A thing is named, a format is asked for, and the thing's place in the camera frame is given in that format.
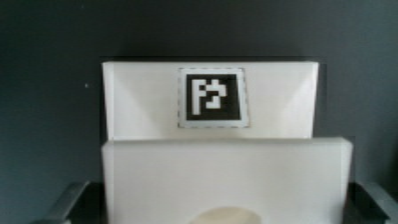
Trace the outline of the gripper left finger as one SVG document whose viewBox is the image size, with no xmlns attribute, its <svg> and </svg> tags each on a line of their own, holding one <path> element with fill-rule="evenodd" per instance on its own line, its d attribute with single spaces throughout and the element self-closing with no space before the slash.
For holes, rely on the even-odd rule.
<svg viewBox="0 0 398 224">
<path fill-rule="evenodd" d="M 71 215 L 87 185 L 87 182 L 73 182 L 67 185 L 44 217 L 34 220 L 28 224 L 73 224 L 67 216 Z"/>
</svg>

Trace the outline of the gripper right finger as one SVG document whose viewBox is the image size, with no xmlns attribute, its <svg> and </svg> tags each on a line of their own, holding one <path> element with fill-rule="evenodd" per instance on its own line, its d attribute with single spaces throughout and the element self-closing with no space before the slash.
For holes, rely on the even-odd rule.
<svg viewBox="0 0 398 224">
<path fill-rule="evenodd" d="M 398 224 L 398 201 L 376 183 L 357 183 L 353 207 L 360 224 Z"/>
</svg>

